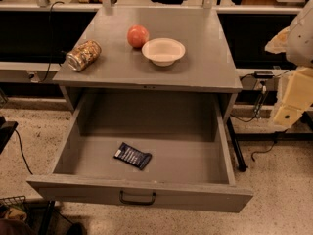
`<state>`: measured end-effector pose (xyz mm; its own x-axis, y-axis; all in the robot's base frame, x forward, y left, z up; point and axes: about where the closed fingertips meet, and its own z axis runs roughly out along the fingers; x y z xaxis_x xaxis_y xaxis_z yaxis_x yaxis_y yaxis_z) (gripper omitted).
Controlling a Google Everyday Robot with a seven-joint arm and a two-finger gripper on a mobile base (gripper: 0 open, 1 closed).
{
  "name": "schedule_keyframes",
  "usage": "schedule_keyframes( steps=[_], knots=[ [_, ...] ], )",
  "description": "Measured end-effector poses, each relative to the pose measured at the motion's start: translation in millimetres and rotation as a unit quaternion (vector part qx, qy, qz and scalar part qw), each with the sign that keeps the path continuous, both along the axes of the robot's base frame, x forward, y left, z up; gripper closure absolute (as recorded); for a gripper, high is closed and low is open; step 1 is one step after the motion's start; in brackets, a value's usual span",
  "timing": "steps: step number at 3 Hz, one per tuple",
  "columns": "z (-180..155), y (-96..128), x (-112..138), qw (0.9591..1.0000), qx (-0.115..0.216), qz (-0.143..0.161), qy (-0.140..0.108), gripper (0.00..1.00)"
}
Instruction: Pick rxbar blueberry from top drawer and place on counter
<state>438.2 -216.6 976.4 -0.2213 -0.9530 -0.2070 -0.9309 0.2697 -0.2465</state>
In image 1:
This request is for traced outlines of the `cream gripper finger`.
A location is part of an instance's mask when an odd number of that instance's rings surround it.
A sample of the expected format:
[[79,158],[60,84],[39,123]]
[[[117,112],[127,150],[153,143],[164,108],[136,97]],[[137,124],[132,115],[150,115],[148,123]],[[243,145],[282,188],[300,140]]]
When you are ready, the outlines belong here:
[[289,27],[283,28],[265,45],[265,51],[273,54],[285,53],[289,32]]
[[298,67],[279,80],[277,103],[272,111],[273,123],[292,127],[313,104],[313,69]]

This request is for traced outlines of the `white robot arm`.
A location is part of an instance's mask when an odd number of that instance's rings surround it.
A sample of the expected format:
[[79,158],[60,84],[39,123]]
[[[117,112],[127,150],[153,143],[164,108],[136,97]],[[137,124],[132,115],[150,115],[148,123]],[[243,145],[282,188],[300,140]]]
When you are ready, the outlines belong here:
[[279,81],[278,101],[271,113],[273,125],[292,127],[313,104],[313,0],[265,46],[273,54],[285,53],[296,70]]

